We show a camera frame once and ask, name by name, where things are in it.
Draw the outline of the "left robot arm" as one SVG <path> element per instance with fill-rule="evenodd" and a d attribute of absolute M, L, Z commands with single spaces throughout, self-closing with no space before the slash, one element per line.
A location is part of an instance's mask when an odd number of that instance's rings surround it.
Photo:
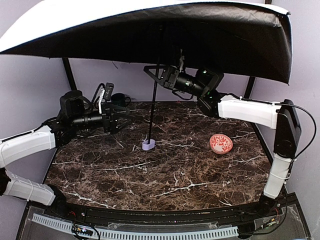
<path fill-rule="evenodd" d="M 29 132 L 0 141 L 0 194 L 40 203 L 57 214 L 68 215 L 66 196 L 52 184 L 36 183 L 16 175 L 6 167 L 29 155 L 67 145 L 77 132 L 90 128 L 103 128 L 111 135 L 128 126 L 134 118 L 127 107 L 110 102 L 110 91 L 103 88 L 98 109 L 80 90 L 67 92 L 60 98 L 58 116 L 44 121 Z"/>

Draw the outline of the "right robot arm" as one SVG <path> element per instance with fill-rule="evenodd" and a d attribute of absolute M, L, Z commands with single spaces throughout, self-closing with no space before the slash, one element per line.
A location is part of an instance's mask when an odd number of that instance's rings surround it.
<path fill-rule="evenodd" d="M 182 92 L 195 96 L 197 106 L 208 117 L 241 120 L 275 130 L 274 157 L 256 207 L 259 215 L 268 214 L 290 178 L 294 162 L 301 155 L 297 151 L 302 133 L 296 112 L 299 107 L 289 99 L 267 102 L 218 92 L 216 88 L 224 74 L 214 68 L 200 68 L 195 76 L 170 65 L 147 65 L 143 70 L 173 94 Z"/>

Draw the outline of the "lavender folding umbrella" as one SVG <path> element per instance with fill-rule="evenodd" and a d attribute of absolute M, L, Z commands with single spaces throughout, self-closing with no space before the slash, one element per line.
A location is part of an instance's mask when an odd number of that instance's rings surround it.
<path fill-rule="evenodd" d="M 215 69 L 288 83 L 288 12 L 235 1 L 44 0 L 1 37 L 3 55 L 97 59 Z"/>

